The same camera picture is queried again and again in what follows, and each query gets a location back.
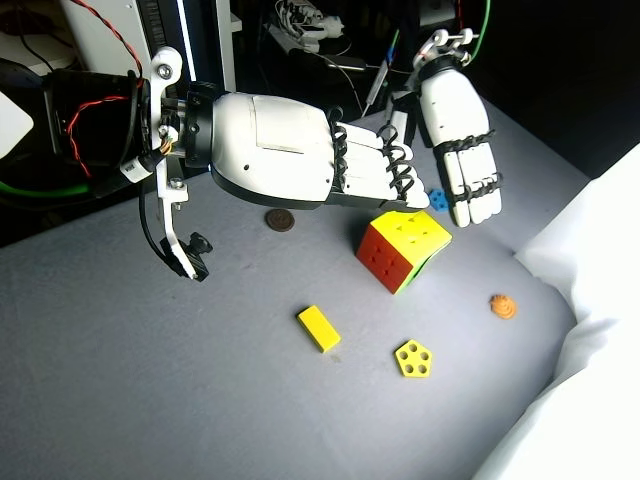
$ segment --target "yellow cube face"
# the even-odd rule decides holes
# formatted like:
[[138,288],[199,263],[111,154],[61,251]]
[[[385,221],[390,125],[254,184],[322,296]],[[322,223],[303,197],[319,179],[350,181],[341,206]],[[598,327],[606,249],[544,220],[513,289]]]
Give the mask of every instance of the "yellow cube face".
[[405,377],[428,377],[431,374],[431,351],[411,339],[395,353]]
[[304,325],[322,353],[329,351],[340,342],[340,334],[317,306],[312,305],[299,313],[298,320]]
[[387,212],[371,225],[414,266],[422,265],[451,242],[451,234],[423,211]]

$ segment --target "white cloth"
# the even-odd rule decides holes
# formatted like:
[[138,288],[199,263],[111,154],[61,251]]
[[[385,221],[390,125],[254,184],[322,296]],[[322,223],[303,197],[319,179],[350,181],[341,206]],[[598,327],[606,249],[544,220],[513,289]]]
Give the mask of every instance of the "white cloth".
[[474,476],[640,479],[640,146],[516,258],[576,315],[551,385]]

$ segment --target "gray table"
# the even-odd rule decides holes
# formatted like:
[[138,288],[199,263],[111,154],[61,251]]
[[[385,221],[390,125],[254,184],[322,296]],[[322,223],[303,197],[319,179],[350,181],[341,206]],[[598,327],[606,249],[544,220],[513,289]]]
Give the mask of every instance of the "gray table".
[[[296,212],[275,233],[265,207],[208,176],[177,218],[214,243],[202,284],[157,261],[133,202],[0,251],[0,478],[471,476],[573,325],[512,254],[587,182],[488,109],[504,211],[466,229],[434,214],[453,242],[397,296],[354,257],[379,212]],[[516,319],[490,313],[496,292],[517,299]],[[295,318],[310,304],[342,334],[326,355]],[[409,338],[434,352],[428,379],[399,373],[393,351]]]

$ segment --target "rubik's cube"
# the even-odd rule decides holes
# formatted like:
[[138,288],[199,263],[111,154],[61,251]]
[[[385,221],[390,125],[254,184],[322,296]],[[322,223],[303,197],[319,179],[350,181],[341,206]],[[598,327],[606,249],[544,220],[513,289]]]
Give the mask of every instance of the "rubik's cube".
[[388,212],[369,224],[356,256],[395,294],[449,242],[451,234],[425,212]]

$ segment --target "orange cookie-shaped toy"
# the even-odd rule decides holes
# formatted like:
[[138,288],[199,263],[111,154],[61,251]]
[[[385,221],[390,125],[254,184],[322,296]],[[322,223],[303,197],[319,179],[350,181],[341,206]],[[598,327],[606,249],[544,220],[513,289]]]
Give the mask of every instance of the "orange cookie-shaped toy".
[[508,320],[518,312],[518,305],[511,297],[506,295],[494,295],[491,297],[491,310],[500,318]]

